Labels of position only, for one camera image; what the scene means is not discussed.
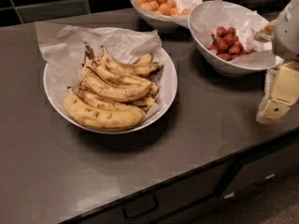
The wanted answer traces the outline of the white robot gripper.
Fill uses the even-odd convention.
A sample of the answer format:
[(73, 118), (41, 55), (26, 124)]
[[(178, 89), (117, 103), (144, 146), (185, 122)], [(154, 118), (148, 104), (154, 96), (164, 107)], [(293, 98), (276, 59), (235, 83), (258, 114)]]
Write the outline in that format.
[[(272, 50), (278, 57), (299, 61), (299, 0), (291, 0), (279, 13), (272, 36)], [(256, 120), (270, 124), (282, 119), (299, 100), (299, 62), (284, 62), (267, 71), (264, 97)]]

